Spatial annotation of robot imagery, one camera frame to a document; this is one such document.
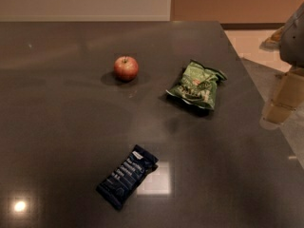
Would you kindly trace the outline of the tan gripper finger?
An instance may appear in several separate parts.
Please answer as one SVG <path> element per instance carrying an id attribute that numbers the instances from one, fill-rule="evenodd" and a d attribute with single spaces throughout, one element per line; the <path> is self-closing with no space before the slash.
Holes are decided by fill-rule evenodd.
<path id="1" fill-rule="evenodd" d="M 262 110 L 262 119 L 272 124 L 283 124 L 294 112 L 286 90 L 274 92 Z"/>
<path id="2" fill-rule="evenodd" d="M 289 109 L 296 109 L 304 101 L 304 69 L 294 67 L 282 76 L 278 103 Z"/>

